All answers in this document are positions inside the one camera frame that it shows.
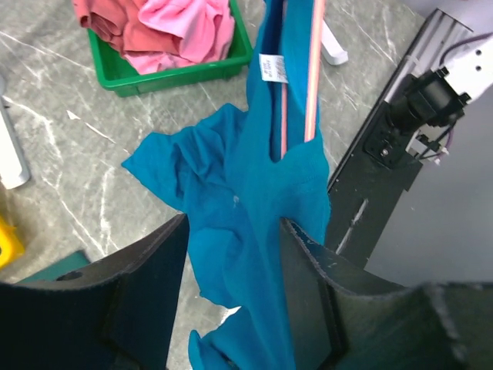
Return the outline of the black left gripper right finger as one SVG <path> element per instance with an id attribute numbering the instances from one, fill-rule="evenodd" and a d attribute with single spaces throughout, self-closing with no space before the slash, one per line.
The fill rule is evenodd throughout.
<path id="1" fill-rule="evenodd" d="M 280 222 L 280 259 L 298 369 L 490 369 L 492 286 L 405 288 Z"/>

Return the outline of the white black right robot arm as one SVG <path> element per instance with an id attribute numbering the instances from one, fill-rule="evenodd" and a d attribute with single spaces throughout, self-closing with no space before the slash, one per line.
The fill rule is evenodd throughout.
<path id="1" fill-rule="evenodd" d="M 403 134 L 444 126 L 492 86 L 492 33 L 463 39 L 442 54 L 438 68 L 414 79 L 390 104 L 387 122 Z"/>

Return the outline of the pink wire hanger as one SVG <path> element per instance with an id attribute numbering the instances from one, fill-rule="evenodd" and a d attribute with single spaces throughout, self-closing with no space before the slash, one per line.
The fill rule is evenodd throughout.
<path id="1" fill-rule="evenodd" d="M 304 142 L 315 137 L 317 122 L 317 94 L 320 73 L 320 51 L 322 23 L 324 22 L 324 0 L 315 0 L 311 17 L 310 53 L 307 79 L 307 100 L 304 123 Z M 281 87 L 281 127 L 280 127 L 280 158 L 287 152 L 287 84 Z"/>

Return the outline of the teal blue t shirt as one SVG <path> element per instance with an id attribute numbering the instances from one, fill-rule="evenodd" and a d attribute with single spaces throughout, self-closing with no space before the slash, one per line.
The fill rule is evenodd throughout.
<path id="1" fill-rule="evenodd" d="M 268 1 L 246 80 L 247 110 L 226 104 L 178 133 L 149 134 L 123 166 L 189 218 L 201 295 L 234 310 L 189 336 L 194 369 L 293 369 L 280 220 L 322 242 L 330 218 L 321 133 L 304 139 L 310 1 Z"/>

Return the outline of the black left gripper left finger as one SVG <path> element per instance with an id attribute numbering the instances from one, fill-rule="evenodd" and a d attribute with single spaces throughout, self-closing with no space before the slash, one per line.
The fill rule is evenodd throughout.
<path id="1" fill-rule="evenodd" d="M 185 215 L 54 281 L 1 286 L 3 369 L 164 369 L 189 236 Z"/>

